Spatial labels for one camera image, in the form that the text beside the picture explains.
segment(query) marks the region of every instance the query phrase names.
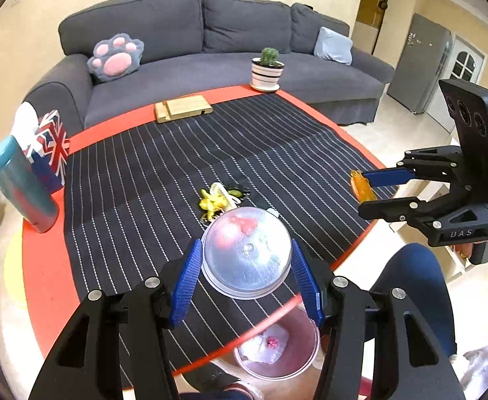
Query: white door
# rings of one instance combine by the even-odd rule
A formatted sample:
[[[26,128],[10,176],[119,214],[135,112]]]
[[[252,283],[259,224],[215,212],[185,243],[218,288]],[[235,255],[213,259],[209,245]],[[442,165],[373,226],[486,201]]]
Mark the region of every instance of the white door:
[[[466,81],[477,83],[483,60],[484,56],[479,51],[459,37],[456,37],[447,66],[443,71],[442,79],[462,78]],[[451,132],[455,127],[455,122],[447,111],[447,105],[440,86],[436,88],[431,104],[427,108],[427,113],[448,132]]]

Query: wooden block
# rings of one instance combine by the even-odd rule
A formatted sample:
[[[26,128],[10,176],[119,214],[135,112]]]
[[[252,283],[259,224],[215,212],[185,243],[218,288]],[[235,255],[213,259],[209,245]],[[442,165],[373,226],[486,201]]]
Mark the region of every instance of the wooden block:
[[[180,97],[155,104],[157,123],[199,116],[213,111],[213,107],[201,95]]]

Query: sofa armrest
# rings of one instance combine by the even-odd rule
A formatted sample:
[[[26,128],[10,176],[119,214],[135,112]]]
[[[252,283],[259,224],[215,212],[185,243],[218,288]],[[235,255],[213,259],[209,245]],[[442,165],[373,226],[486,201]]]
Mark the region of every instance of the sofa armrest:
[[[388,84],[392,81],[395,69],[388,63],[355,47],[351,48],[351,56],[353,57],[351,66],[355,69],[359,69],[371,77],[374,77],[383,84]]]
[[[24,98],[35,108],[38,117],[58,110],[69,137],[85,129],[85,116],[92,96],[87,60],[81,54],[64,57]]]

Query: striped plant pot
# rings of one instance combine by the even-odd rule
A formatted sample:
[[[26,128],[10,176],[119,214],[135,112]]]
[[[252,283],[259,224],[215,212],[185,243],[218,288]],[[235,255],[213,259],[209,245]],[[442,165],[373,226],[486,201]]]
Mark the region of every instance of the striped plant pot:
[[[284,64],[276,62],[280,66],[261,66],[260,57],[251,60],[251,87],[262,92],[275,92],[279,89],[279,77],[283,72]]]

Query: light blue pillow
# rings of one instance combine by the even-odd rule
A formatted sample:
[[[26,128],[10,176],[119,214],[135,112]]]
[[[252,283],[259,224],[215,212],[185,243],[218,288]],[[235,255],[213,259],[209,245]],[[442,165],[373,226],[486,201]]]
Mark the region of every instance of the light blue pillow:
[[[351,64],[352,47],[353,41],[349,37],[322,27],[319,29],[318,39],[314,46],[314,55],[323,60]]]

